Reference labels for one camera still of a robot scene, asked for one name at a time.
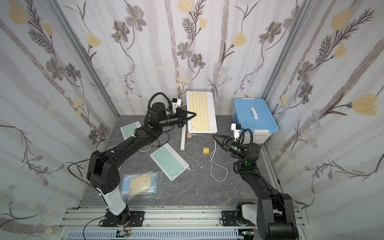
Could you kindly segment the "yellow charger plug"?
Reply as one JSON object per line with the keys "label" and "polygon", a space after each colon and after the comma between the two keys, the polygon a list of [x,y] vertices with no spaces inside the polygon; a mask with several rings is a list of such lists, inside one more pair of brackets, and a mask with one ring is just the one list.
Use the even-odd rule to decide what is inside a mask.
{"label": "yellow charger plug", "polygon": [[203,154],[208,155],[210,153],[210,148],[209,147],[203,147]]}

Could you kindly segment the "white power strip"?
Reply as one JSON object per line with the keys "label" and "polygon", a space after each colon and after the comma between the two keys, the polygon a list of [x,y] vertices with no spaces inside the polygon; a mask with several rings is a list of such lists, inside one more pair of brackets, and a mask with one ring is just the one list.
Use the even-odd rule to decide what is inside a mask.
{"label": "white power strip", "polygon": [[182,127],[182,134],[181,134],[181,145],[180,145],[180,149],[181,151],[184,151],[185,150],[185,145],[186,145],[186,134],[187,134],[187,126],[184,125]]}

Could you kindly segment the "yellow wireless keyboard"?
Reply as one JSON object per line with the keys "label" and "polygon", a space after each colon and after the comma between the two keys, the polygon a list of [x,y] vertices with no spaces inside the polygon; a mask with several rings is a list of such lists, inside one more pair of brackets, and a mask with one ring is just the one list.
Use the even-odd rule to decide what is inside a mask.
{"label": "yellow wireless keyboard", "polygon": [[217,120],[214,98],[211,92],[187,91],[187,111],[196,113],[188,121],[189,133],[214,134],[217,132]]}

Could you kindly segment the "green wireless keyboard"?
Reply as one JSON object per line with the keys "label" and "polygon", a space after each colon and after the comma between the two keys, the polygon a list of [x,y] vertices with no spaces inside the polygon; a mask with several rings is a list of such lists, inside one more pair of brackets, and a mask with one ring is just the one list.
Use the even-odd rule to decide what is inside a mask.
{"label": "green wireless keyboard", "polygon": [[139,121],[136,121],[134,123],[128,124],[126,126],[120,127],[122,136],[124,140],[130,138],[132,135],[134,135],[135,130],[141,127],[141,123]]}
{"label": "green wireless keyboard", "polygon": [[151,153],[150,157],[170,181],[175,180],[189,168],[189,164],[169,144]]}

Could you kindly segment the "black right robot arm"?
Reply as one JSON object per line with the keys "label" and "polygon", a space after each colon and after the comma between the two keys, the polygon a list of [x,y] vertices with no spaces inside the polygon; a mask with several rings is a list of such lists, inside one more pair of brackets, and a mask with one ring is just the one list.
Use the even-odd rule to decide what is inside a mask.
{"label": "black right robot arm", "polygon": [[233,170],[254,191],[258,203],[238,205],[239,217],[256,225],[263,240],[296,240],[299,237],[293,200],[272,187],[262,176],[257,160],[261,146],[250,142],[243,144],[230,136],[213,134],[220,149],[236,159]]}

